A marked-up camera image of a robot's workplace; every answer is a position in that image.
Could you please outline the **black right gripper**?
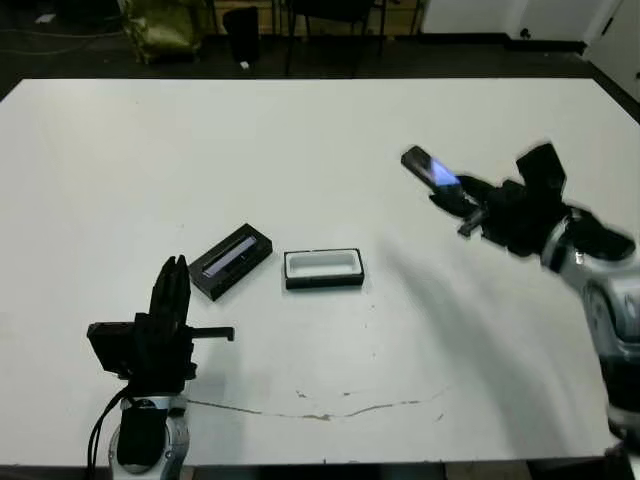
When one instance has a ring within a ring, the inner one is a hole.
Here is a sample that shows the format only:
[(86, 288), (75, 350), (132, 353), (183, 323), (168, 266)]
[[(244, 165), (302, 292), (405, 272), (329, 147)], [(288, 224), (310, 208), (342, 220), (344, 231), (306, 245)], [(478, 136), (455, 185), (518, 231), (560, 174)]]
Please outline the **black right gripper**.
[(540, 256), (552, 230), (569, 212), (560, 199), (509, 190), (471, 175), (458, 176), (459, 191), (436, 191), (430, 201), (445, 213), (465, 219), (458, 233), (481, 236), (519, 257)]

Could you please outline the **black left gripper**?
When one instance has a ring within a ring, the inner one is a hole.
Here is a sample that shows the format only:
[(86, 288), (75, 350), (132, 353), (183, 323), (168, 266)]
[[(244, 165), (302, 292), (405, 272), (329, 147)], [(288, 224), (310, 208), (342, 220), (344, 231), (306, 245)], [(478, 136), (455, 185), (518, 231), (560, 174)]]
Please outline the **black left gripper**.
[(126, 378), (130, 395), (178, 395), (196, 377), (194, 341), (234, 340), (233, 327), (195, 328), (186, 323), (191, 296), (183, 255), (171, 256), (152, 289), (149, 314), (137, 313), (133, 324), (133, 357)]

